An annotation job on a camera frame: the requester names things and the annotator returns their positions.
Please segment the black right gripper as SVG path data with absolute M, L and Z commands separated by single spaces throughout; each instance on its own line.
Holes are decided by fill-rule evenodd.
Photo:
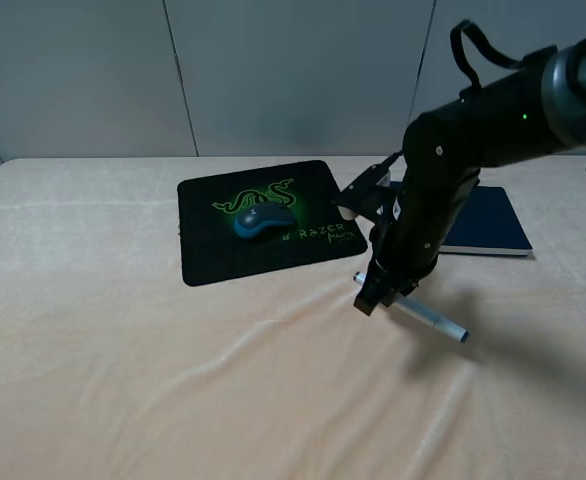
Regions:
M 418 286 L 418 282 L 402 273 L 385 270 L 372 259 L 366 272 L 356 272 L 354 281 L 360 286 L 354 307 L 370 316 L 378 305 L 391 306 L 399 297 L 406 297 Z

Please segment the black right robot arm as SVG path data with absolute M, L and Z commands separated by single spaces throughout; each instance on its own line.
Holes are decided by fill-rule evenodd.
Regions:
M 482 169 L 586 146 L 586 39 L 535 60 L 409 125 L 402 189 L 376 223 L 354 301 L 362 313 L 411 293 L 432 272 Z

